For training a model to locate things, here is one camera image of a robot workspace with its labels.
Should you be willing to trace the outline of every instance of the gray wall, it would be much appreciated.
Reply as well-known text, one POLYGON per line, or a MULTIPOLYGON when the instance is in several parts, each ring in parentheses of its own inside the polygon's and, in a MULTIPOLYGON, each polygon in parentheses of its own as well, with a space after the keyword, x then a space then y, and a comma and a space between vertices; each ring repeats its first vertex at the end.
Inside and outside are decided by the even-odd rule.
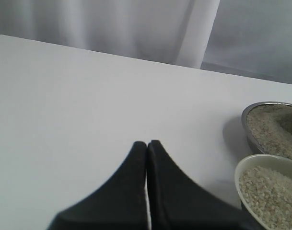
POLYGON ((292 83, 292 0, 221 0, 203 62, 292 83))

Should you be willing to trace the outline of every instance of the white curtain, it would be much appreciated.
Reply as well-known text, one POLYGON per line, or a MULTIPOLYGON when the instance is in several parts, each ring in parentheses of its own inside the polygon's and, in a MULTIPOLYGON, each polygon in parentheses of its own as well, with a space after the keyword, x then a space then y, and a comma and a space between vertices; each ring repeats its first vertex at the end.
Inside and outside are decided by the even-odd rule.
POLYGON ((0 0, 0 34, 200 68, 220 0, 0 0))

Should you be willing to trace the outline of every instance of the stainless steel bowl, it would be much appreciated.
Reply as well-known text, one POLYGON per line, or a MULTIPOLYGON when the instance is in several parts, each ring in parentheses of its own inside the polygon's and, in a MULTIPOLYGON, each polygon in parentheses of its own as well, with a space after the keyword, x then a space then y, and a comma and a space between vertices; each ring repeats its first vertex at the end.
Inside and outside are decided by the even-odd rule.
POLYGON ((283 102, 258 102, 258 103, 254 103, 254 104, 248 106, 243 111, 243 113, 242 113, 242 125, 243 125, 244 130, 245 130, 246 135, 247 135, 248 145, 249 145, 250 149, 252 150, 253 154, 269 154, 269 153, 265 152, 264 149, 262 148, 262 146, 252 136, 252 134, 250 132, 250 129, 248 127, 248 124, 247 124, 247 115, 255 107, 258 107, 260 105, 266 105, 266 104, 282 104, 282 105, 287 105, 287 106, 291 106, 292 107, 292 104, 283 103, 283 102))

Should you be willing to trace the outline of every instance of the bowl rim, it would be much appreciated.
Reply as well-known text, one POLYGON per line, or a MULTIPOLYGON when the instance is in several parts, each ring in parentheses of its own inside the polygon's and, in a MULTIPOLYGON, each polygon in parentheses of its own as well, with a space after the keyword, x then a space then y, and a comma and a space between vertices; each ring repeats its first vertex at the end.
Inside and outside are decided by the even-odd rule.
POLYGON ((250 129, 248 127, 248 123, 247 123, 247 115, 248 113, 253 110, 254 108, 261 106, 261 105, 267 105, 267 104, 282 104, 282 105, 287 105, 287 106, 291 106, 291 103, 285 103, 285 102, 257 102, 254 104, 249 105, 248 107, 246 107, 243 112, 242 112, 242 116, 241 116, 241 121, 242 121, 242 126, 245 130, 245 133, 248 137, 248 139, 263 153, 263 154, 269 154, 267 153, 262 146, 258 143, 258 141, 254 138, 254 136, 252 135, 252 133, 250 132, 250 129))
POLYGON ((239 180, 237 180, 237 175, 239 174, 238 171, 241 168, 241 166, 244 164, 244 162, 249 161, 251 158, 259 158, 259 157, 268 157, 268 158, 276 158, 282 161, 289 161, 290 163, 292 163, 292 160, 285 158, 285 157, 281 157, 281 156, 276 156, 276 155, 271 155, 271 154, 255 154, 255 155, 250 155, 247 156, 245 158, 243 158, 236 166, 235 168, 235 172, 234 172, 234 182, 235 182, 235 187, 236 187, 236 191, 240 197, 241 202, 243 203, 243 205, 245 206, 245 208, 247 209, 247 211, 249 212, 250 215, 253 216, 253 218, 260 224, 262 225, 262 227, 264 227, 266 230, 272 230, 269 226, 267 226, 254 212, 253 210, 250 208, 250 206, 248 205, 248 203, 245 201, 245 198, 241 192, 241 188, 239 185, 239 180))

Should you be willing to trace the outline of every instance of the white table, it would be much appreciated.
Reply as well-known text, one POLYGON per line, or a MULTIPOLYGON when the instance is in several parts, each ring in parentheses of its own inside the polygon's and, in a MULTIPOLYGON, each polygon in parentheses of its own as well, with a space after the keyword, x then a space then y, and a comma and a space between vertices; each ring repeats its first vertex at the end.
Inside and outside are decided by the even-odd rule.
POLYGON ((0 230, 45 229, 135 140, 159 139, 196 183, 238 206, 240 115, 292 85, 0 36, 0 230))

